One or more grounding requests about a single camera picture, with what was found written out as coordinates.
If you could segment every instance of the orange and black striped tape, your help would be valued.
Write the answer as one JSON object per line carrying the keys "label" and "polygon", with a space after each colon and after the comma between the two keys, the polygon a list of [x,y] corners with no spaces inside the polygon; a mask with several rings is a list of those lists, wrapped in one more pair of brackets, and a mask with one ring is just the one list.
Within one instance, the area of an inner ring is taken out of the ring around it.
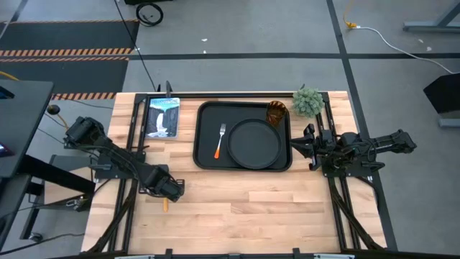
{"label": "orange and black striped tape", "polygon": [[67,50],[0,50],[0,57],[47,57],[67,55],[127,55],[133,49],[130,47],[96,48],[96,49],[67,49]]}
{"label": "orange and black striped tape", "polygon": [[[125,22],[138,22],[138,19],[125,19]],[[78,23],[78,22],[123,22],[121,19],[110,20],[83,20],[83,21],[16,21],[10,24],[23,24],[23,23]]]}
{"label": "orange and black striped tape", "polygon": [[114,99],[116,93],[70,93],[70,94],[53,94],[52,100],[107,100]]}
{"label": "orange and black striped tape", "polygon": [[126,60],[125,57],[97,57],[97,58],[11,58],[0,59],[0,62],[65,62],[65,61],[92,61],[92,60]]}

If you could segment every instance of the green succulent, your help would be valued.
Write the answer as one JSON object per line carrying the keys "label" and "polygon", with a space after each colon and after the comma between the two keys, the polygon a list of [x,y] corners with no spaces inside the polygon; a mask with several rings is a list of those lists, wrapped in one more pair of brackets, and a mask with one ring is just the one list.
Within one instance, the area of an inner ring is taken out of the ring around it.
{"label": "green succulent", "polygon": [[324,107],[323,97],[317,90],[304,88],[304,86],[293,94],[294,112],[299,116],[313,118]]}

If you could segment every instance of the fork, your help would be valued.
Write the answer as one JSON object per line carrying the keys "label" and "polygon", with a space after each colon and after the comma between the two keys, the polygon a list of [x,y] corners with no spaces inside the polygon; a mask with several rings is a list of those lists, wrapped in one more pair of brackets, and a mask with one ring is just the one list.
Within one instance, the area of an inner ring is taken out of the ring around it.
{"label": "fork", "polygon": [[221,131],[219,132],[219,134],[221,135],[221,137],[218,139],[216,154],[214,154],[214,158],[215,158],[215,159],[218,159],[218,158],[219,158],[219,153],[220,153],[220,150],[221,150],[222,136],[224,136],[224,134],[225,134],[225,126],[226,126],[225,123],[222,123],[222,125],[221,125]]}

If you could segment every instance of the gray floor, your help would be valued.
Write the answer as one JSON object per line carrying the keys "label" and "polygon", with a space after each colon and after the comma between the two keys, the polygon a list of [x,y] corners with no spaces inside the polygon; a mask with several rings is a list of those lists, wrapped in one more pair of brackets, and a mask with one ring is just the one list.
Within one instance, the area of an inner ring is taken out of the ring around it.
{"label": "gray floor", "polygon": [[[347,0],[334,0],[341,23]],[[407,33],[404,21],[435,19],[454,0],[356,0],[348,20],[378,29],[388,41],[412,53],[460,53],[460,35]],[[8,20],[19,0],[0,0],[0,20]],[[140,27],[137,38],[143,54],[189,53],[337,53],[325,1],[321,0],[176,0],[159,3],[165,19],[158,27]],[[126,19],[132,6],[121,3]],[[112,1],[29,0],[19,20],[118,19]],[[394,53],[370,31],[347,31],[341,23],[349,53]],[[437,60],[460,71],[460,60]],[[340,60],[232,59],[148,60],[156,83],[169,80],[175,91],[295,90],[302,83],[320,90],[348,90]],[[410,155],[382,154],[387,166],[382,182],[397,244],[402,251],[460,255],[457,240],[460,198],[458,129],[440,129],[437,114],[422,89],[446,74],[421,60],[351,60],[365,119],[371,136],[397,129],[408,131],[417,143]],[[124,91],[151,91],[140,61],[130,61]],[[112,105],[110,101],[93,101]],[[60,101],[70,123],[78,115],[109,124],[110,111]],[[63,129],[47,117],[40,128],[56,137]],[[48,161],[52,154],[75,154],[38,132],[29,154]],[[25,212],[15,222],[18,232]],[[86,213],[40,212],[36,230],[45,237],[84,232]],[[11,235],[5,250],[27,244]],[[76,254],[81,238],[69,237],[5,258],[48,258]]]}

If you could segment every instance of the black desk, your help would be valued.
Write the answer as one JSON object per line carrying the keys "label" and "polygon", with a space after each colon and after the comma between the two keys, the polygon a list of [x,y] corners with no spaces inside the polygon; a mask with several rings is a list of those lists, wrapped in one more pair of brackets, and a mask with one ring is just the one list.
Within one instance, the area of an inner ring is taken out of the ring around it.
{"label": "black desk", "polygon": [[0,80],[0,86],[15,95],[13,99],[0,99],[0,142],[14,153],[0,158],[1,250],[24,195],[41,193],[40,186],[30,182],[33,176],[86,194],[94,191],[95,184],[26,155],[50,101],[53,84]]}

